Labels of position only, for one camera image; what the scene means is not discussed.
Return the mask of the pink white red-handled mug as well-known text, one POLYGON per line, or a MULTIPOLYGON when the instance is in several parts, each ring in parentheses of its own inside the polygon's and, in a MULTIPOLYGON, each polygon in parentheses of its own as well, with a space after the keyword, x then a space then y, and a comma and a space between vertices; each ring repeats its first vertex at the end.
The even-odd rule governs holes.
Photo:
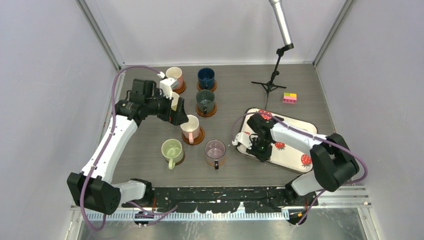
POLYGON ((188 122, 180 125, 182 134, 188 139, 190 144, 194 144, 194 140, 200 135, 200 122, 194 115, 188 115, 188 122))

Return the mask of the yellow-green handled mug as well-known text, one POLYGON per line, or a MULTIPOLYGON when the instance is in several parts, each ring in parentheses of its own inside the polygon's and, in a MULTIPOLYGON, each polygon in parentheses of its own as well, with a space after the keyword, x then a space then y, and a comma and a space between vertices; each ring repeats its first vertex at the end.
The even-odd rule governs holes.
POLYGON ((180 98, 180 95, 178 93, 176 92, 172 93, 171 109, 173 111, 176 111, 178 108, 179 98, 180 98))

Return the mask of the ridged wooden coaster one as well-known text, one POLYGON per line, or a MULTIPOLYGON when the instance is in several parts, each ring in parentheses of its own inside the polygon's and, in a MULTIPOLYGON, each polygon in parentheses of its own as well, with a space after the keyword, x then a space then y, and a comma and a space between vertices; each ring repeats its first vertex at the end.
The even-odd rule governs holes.
POLYGON ((182 94, 187 88, 186 82, 183 81, 182 86, 178 89, 174 89, 173 92, 176 94, 182 94))

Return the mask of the ridged wooden coaster four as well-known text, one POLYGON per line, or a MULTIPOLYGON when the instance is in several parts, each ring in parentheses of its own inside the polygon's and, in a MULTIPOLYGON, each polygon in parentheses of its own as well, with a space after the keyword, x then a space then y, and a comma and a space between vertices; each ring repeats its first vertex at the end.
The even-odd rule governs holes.
POLYGON ((196 113, 202 118, 209 118, 209 117, 212 117, 217 112, 217 109, 218 109, 218 107, 217 107, 217 104, 215 103, 213 110, 211 112, 203 113, 200 110, 200 108, 198 106, 196 106, 196 113))

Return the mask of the glossy amber wooden coaster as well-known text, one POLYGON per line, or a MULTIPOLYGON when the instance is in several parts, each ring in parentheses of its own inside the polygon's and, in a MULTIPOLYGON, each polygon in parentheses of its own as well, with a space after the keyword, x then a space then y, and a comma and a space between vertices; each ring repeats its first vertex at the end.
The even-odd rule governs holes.
POLYGON ((190 143, 189 139, 183 133, 181 134, 181 136, 182 136, 182 140, 186 144, 191 145, 191 146, 195 146, 195 145, 200 144, 204 140, 204 138, 205 138, 205 130, 204 130, 204 128, 202 126, 199 127, 199 135, 198 135, 198 137, 196 137, 193 140, 193 143, 190 143))

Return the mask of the dark green mug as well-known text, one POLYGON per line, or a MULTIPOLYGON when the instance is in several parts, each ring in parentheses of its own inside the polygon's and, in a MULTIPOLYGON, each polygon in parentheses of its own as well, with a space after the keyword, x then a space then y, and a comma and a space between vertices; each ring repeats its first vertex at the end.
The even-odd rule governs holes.
POLYGON ((196 107, 202 114, 209 114, 215 108, 215 95, 208 89, 200 90, 196 94, 196 107))

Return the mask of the white strawberry serving tray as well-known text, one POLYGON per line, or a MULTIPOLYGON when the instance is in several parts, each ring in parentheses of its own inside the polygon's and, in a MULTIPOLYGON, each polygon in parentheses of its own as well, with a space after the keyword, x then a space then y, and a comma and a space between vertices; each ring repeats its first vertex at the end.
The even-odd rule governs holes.
MULTIPOLYGON (((248 125, 248 120, 250 117, 253 116, 253 113, 259 112, 262 113, 261 116, 266 121, 271 121, 272 118, 270 117, 270 115, 273 115, 275 117, 283 119, 290 125, 294 125, 297 128, 302 129, 305 132, 310 132, 312 134, 318 133, 318 130, 314 124, 300 119, 288 117, 275 112, 270 112, 257 107, 251 107, 245 112, 247 113, 247 115, 242 118, 243 125, 240 127, 239 132, 249 132, 250 135, 256 134, 256 131, 248 125)), ((247 148, 243 145, 236 146, 236 149, 243 155, 257 159, 255 156, 248 154, 247 148)), ((306 153, 282 141, 277 141, 272 145, 272 154, 270 160, 265 161, 265 163, 271 163, 277 166, 281 166, 283 168, 290 169, 298 173, 307 173, 313 168, 312 160, 309 156, 307 156, 306 153)))

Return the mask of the light green mug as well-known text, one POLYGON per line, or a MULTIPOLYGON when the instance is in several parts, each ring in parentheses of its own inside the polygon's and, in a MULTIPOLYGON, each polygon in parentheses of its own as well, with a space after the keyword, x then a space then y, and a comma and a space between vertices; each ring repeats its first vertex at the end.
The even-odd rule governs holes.
POLYGON ((185 152, 182 143, 178 139, 171 138, 162 144, 161 153, 168 162, 168 169, 173 170, 185 152))

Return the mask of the ridged wooden coaster two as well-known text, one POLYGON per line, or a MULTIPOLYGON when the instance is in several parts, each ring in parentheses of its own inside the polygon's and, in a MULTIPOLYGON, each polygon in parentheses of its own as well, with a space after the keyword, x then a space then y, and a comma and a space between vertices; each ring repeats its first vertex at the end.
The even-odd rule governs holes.
MULTIPOLYGON (((201 86, 201 84, 200 84, 199 81, 197 82, 197 86, 196 87, 197 87, 197 89, 199 91, 204 90, 204 88, 202 88, 202 86, 201 86)), ((210 89, 208 89, 208 90, 211 91, 211 92, 214 92, 217 89, 217 87, 218 87, 218 84, 217 84, 217 81, 215 80, 214 83, 213 83, 213 87, 210 88, 210 89)))

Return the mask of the purple mug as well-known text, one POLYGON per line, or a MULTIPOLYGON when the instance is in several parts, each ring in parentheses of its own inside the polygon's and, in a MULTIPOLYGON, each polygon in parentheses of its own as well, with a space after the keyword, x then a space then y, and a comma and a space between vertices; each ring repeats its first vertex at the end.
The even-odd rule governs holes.
POLYGON ((206 159, 206 156, 213 159, 218 159, 225 156, 226 146, 222 141, 218 139, 212 139, 205 144, 204 153, 205 153, 205 159, 206 159))

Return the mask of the dark blue mug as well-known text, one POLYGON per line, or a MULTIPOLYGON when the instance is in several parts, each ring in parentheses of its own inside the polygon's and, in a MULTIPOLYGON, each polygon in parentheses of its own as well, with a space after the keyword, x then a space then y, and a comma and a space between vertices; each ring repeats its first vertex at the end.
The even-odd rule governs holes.
POLYGON ((201 68, 197 73, 198 84, 200 88, 211 90, 215 87, 215 72, 212 68, 201 68))

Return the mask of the dark walnut coaster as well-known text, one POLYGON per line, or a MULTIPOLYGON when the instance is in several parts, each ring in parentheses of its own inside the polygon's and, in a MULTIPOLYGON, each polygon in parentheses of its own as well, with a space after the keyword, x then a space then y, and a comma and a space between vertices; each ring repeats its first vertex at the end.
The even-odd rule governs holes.
POLYGON ((178 165, 182 164, 184 162, 185 158, 186 158, 186 154, 184 153, 182 159, 179 162, 177 162, 175 164, 175 166, 178 166, 178 165))

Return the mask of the light orange coaster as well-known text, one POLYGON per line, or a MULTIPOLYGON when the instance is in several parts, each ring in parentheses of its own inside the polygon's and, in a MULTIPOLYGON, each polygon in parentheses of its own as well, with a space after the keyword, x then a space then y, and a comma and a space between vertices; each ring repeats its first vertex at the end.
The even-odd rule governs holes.
POLYGON ((220 157, 218 159, 214 159, 214 158, 211 158, 211 157, 206 156, 205 157, 205 161, 206 161, 206 163, 208 165, 210 165, 212 167, 216 167, 216 166, 223 165, 225 163, 225 161, 226 161, 226 157, 223 156, 223 157, 220 157))

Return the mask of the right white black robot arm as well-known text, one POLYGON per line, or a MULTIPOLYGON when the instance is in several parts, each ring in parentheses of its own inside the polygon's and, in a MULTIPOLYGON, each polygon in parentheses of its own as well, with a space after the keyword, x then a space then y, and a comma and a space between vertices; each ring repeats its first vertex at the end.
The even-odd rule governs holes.
POLYGON ((248 154, 261 162, 271 159, 273 144, 285 143, 311 158, 312 170, 287 183, 283 197, 291 205, 299 205, 306 195, 326 190, 334 192, 360 171, 359 158, 349 150, 344 138, 302 130, 280 117, 253 112, 247 120, 254 138, 246 146, 248 154))

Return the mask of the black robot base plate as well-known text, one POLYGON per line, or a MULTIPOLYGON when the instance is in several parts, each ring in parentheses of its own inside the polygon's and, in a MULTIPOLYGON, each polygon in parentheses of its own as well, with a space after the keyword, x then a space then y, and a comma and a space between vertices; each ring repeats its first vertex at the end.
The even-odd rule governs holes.
POLYGON ((166 212, 177 207, 177 213, 213 214, 234 213, 240 207, 248 214, 277 213, 286 207, 297 207, 305 211, 317 194, 310 192, 305 196, 289 196, 284 187, 277 186, 239 186, 239 187, 155 187, 149 200, 135 200, 141 207, 154 207, 166 212))

